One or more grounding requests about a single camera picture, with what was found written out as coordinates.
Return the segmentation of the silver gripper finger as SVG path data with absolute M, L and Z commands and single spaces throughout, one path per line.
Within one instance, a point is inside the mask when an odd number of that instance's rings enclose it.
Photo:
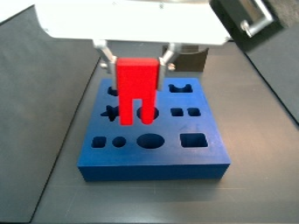
M 182 45 L 178 43 L 170 43 L 163 53 L 163 56 L 159 58 L 159 76 L 158 76 L 158 90 L 163 89 L 164 86 L 164 76 L 166 71 L 168 70 L 168 64 L 175 61 L 182 50 Z
M 107 70 L 107 73 L 112 77 L 112 88 L 117 87 L 117 73 L 116 73 L 116 62 L 117 57 L 113 55 L 108 48 L 108 42 L 104 39 L 92 40 L 93 47 L 100 54 L 100 67 Z

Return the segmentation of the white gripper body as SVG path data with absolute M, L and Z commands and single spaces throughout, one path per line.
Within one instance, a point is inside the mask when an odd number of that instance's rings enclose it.
M 104 39 L 220 46 L 230 34 L 207 3 L 41 0 L 41 28 L 59 39 Z

